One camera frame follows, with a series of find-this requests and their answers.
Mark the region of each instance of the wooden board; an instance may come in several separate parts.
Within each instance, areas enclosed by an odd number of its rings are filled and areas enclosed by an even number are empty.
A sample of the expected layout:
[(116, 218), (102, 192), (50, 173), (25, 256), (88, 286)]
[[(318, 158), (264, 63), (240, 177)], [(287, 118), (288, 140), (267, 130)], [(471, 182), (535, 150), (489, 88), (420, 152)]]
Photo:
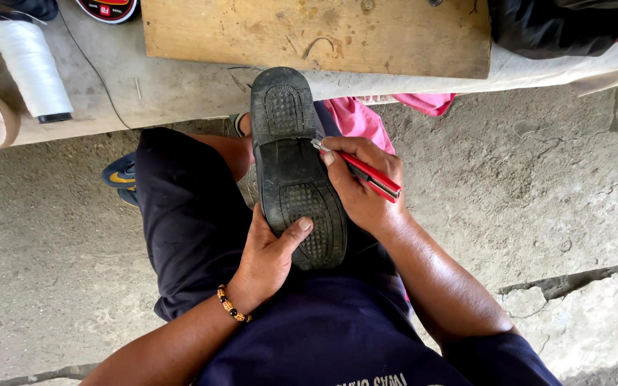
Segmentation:
[(485, 79), (487, 2), (473, 9), (474, 0), (142, 0), (142, 20), (149, 56)]

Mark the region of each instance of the forearm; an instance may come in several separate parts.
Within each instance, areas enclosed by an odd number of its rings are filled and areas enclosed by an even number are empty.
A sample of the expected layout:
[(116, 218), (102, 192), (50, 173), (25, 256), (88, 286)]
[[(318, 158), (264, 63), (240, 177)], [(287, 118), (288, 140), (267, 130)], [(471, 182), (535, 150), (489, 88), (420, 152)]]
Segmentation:
[(443, 349), (460, 338), (513, 330), (492, 295), (410, 216), (376, 237), (395, 261), (417, 316)]
[[(226, 295), (247, 315), (256, 307), (229, 285)], [(188, 385), (221, 345), (241, 326), (213, 296), (102, 362), (86, 385)]]

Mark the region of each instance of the pink cloth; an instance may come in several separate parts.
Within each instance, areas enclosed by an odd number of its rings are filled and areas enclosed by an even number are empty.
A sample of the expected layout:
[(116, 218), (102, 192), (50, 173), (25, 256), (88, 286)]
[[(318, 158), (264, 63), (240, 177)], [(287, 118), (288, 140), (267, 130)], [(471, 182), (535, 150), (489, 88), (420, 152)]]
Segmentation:
[(431, 117), (440, 117), (455, 99), (455, 94), (392, 94), (393, 98)]
[(376, 112), (354, 97), (327, 99), (323, 103), (344, 136), (369, 138), (379, 148), (395, 154), (381, 117)]
[[(455, 94), (392, 94), (392, 96), (411, 107), (433, 117), (441, 116)], [(366, 137), (379, 148), (395, 154), (381, 117), (354, 97), (333, 98), (323, 101), (325, 108), (346, 137)]]

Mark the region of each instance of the red utility knife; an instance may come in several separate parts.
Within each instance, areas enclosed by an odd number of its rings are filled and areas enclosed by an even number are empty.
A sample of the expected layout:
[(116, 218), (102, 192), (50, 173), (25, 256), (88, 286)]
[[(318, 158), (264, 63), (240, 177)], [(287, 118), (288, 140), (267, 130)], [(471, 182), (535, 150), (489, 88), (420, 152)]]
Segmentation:
[[(321, 154), (331, 151), (329, 148), (322, 145), (321, 141), (318, 139), (312, 139), (311, 144), (314, 145), (315, 148), (319, 149)], [(373, 190), (376, 191), (376, 193), (380, 194), (386, 200), (391, 203), (397, 201), (399, 193), (402, 192), (402, 187), (386, 177), (385, 174), (360, 161), (354, 155), (339, 150), (337, 153), (339, 153), (342, 158), (347, 161), (349, 172), (368, 183)]]

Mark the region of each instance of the dark shorts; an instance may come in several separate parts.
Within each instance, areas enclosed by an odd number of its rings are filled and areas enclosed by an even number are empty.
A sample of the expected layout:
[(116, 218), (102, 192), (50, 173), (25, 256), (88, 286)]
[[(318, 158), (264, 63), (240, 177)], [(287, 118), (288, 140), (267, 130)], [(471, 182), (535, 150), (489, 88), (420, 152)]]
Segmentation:
[[(323, 103), (315, 105), (326, 135), (340, 135)], [(142, 132), (135, 180), (147, 252), (161, 295), (154, 311), (171, 321), (233, 277), (252, 211), (214, 148), (167, 128)], [(293, 267), (284, 288), (321, 275), (357, 277), (409, 312), (402, 281), (385, 248), (351, 221), (343, 263), (329, 271)]]

